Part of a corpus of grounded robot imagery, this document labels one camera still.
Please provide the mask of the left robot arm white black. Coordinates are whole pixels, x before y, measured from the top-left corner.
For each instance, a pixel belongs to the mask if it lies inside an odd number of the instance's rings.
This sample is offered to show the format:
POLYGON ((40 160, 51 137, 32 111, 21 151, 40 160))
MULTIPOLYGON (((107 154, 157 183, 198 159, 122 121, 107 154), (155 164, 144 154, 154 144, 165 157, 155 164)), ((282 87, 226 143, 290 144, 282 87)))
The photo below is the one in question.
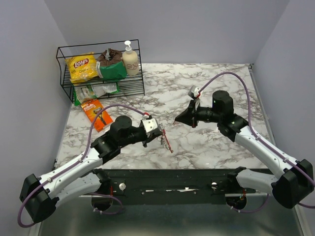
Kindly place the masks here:
POLYGON ((88 142, 86 150, 63 166, 36 177, 24 179, 20 201, 34 224, 50 217, 66 200, 87 193, 104 194, 109 189, 108 180, 98 177, 95 169, 121 153, 121 149, 135 143, 143 147, 162 135, 160 125, 152 116, 132 125, 131 118, 119 116, 109 130, 88 142))

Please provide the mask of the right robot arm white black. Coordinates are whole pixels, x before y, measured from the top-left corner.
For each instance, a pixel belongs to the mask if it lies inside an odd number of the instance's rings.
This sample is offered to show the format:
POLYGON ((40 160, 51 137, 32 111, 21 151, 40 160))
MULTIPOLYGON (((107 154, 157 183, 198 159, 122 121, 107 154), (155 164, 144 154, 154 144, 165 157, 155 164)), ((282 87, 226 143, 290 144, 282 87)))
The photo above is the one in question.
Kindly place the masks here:
POLYGON ((201 122, 216 123, 219 132, 232 142, 247 149, 270 171, 264 174, 239 167, 227 177, 227 189, 233 193, 250 188, 272 195, 285 208, 293 208, 314 190, 313 166, 306 159, 296 160, 256 132, 243 117, 234 113, 233 99, 227 91, 218 90, 212 95, 212 106, 200 105, 197 87, 188 92, 191 101, 179 114, 176 122, 197 127, 201 122))

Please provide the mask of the metal key organizer red handle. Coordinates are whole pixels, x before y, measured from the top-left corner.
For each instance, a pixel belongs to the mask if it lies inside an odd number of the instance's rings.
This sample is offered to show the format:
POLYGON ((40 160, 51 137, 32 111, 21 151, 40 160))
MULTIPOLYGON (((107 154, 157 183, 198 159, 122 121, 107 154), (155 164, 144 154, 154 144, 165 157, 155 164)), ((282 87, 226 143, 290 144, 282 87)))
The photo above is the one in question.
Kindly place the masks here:
POLYGON ((162 132, 162 135, 160 137, 161 145, 163 147, 165 147, 168 151, 170 151, 170 153, 173 153, 174 151, 173 151, 173 149, 172 149, 172 147, 170 145, 170 142, 169 142, 169 140, 168 140, 168 138, 166 136, 166 131, 164 129, 162 129, 161 132, 162 132))

